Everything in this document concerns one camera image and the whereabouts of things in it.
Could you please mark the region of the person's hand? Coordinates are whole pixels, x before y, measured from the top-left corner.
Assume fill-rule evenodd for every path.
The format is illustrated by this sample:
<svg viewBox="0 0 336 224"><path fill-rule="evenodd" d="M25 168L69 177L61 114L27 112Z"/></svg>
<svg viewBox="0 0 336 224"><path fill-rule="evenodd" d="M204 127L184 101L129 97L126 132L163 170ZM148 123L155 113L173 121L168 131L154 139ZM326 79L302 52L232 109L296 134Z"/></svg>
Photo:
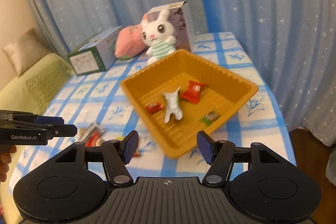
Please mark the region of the person's hand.
<svg viewBox="0 0 336 224"><path fill-rule="evenodd" d="M6 152L1 153L0 163L0 182L5 182L7 179L7 173L9 171L9 164L11 163L11 155L17 152L15 145L10 145Z"/></svg>

